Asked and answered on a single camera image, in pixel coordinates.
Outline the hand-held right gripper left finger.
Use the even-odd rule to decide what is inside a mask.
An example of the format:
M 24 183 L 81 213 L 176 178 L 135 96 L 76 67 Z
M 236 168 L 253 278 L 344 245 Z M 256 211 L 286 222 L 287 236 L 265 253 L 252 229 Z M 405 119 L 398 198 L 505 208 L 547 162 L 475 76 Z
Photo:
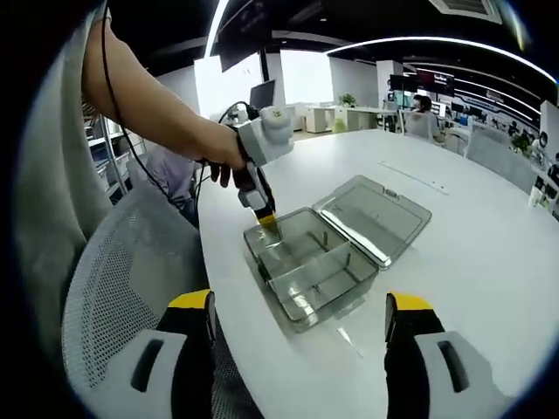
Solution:
M 93 391 L 98 418 L 211 418 L 216 310 L 213 291 L 173 299 L 155 330 L 107 364 Z

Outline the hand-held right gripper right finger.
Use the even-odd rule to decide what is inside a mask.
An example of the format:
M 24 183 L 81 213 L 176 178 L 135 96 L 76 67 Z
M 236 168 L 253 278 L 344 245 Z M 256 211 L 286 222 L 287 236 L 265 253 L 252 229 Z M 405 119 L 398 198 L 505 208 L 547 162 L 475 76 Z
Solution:
M 389 418 L 498 418 L 503 394 L 490 363 L 433 307 L 411 294 L 386 298 L 384 370 Z

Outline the person's left hand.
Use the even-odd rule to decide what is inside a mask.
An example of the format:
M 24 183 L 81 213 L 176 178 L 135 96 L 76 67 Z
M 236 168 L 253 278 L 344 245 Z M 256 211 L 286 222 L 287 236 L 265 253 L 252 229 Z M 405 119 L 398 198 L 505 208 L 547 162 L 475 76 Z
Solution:
M 237 133 L 230 127 L 211 125 L 202 129 L 195 137 L 197 157 L 210 164 L 210 178 L 226 188 L 231 175 L 245 168 L 245 160 L 240 153 Z

